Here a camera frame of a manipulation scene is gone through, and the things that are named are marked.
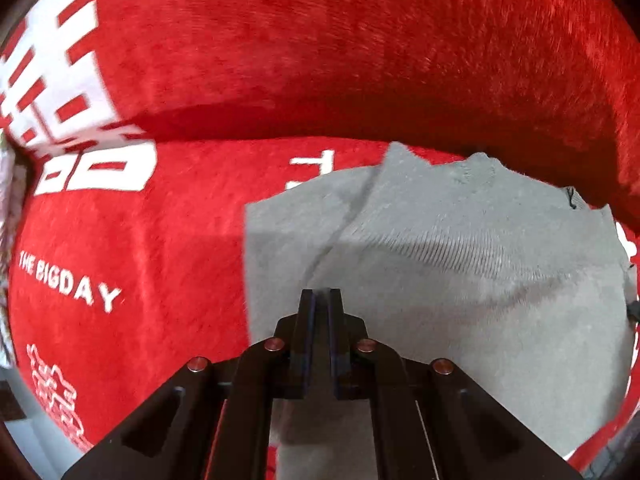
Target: gray garment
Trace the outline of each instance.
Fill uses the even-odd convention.
[[[407,358],[452,359],[563,456],[619,408],[632,272],[609,208],[572,189],[484,154],[429,166],[392,144],[377,168],[247,206],[245,235],[253,341],[302,288],[336,287],[370,336]],[[366,410],[315,395],[276,410],[278,478],[375,478]]]

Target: gray sweater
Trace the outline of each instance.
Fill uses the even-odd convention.
[[[251,204],[244,256],[254,341],[330,286],[373,338],[452,359],[559,454],[623,399],[636,290],[610,209],[482,153],[430,166],[394,143]],[[376,478],[368,407],[309,397],[275,412],[278,478]]]

